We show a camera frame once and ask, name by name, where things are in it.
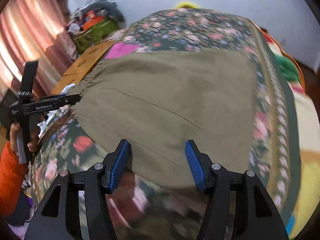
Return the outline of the person left hand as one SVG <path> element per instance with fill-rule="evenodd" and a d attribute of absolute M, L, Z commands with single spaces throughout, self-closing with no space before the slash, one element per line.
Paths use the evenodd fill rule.
<path fill-rule="evenodd" d="M 27 140 L 27 148 L 31 153 L 37 151 L 40 127 L 39 123 L 44 120 L 42 114 L 34 114 L 30 116 L 30 138 Z M 10 127 L 10 148 L 17 156 L 23 157 L 25 155 L 24 143 L 23 143 L 23 128 L 20 126 L 19 122 L 14 122 Z"/>

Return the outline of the orange sleeved left forearm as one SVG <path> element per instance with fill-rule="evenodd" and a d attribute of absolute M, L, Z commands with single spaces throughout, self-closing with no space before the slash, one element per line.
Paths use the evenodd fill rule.
<path fill-rule="evenodd" d="M 7 142 L 1 154 L 0 166 L 0 212 L 3 218 L 16 209 L 22 183 L 28 171 L 27 164 L 20 164 L 18 156 Z"/>

